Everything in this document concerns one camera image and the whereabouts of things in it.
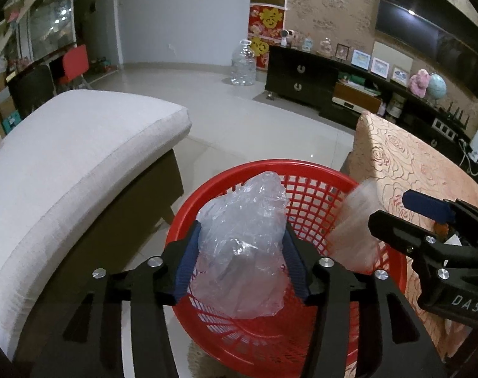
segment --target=globe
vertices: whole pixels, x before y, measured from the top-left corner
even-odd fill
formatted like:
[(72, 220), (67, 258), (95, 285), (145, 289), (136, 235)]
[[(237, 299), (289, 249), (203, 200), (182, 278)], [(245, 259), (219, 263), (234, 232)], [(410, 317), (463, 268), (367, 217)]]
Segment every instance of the globe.
[(446, 83), (440, 75), (433, 74), (428, 83), (427, 93), (433, 99), (441, 99), (447, 93)]

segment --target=white sofa cushion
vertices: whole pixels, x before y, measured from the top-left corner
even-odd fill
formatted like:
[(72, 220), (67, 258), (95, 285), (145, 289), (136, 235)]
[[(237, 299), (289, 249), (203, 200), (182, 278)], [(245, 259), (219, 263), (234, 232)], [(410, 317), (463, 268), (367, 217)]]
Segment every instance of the white sofa cushion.
[(6, 136), (0, 146), (0, 347), (10, 358), (30, 310), (69, 250), (189, 129), (180, 105), (73, 90)]

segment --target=pink stuffed toy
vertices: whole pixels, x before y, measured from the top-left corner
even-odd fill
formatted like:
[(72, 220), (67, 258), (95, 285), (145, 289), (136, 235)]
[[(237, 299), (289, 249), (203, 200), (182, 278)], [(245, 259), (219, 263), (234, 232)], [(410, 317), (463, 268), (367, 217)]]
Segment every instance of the pink stuffed toy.
[(411, 79), (409, 79), (409, 89), (414, 95), (424, 98), (430, 78), (427, 70), (420, 69), (417, 74), (414, 74)]

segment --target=red poster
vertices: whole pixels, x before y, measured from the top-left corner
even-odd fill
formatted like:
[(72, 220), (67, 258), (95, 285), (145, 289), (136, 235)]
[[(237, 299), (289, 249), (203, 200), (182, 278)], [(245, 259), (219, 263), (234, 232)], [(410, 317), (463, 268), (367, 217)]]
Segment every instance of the red poster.
[(280, 32), (284, 25), (284, 7), (270, 4), (251, 4), (248, 38), (251, 49), (257, 54), (258, 69), (267, 69), (269, 46), (281, 43)]

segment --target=red chair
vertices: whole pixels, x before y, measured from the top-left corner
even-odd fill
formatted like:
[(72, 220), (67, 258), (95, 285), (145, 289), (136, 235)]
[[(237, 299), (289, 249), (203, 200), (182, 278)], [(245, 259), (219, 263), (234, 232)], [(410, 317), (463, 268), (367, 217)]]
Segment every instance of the red chair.
[(85, 78), (83, 78), (83, 74), (89, 69), (86, 45), (80, 45), (67, 51), (62, 57), (62, 67), (64, 76), (57, 80), (58, 85), (67, 85), (76, 78), (82, 77), (86, 87), (92, 89)]

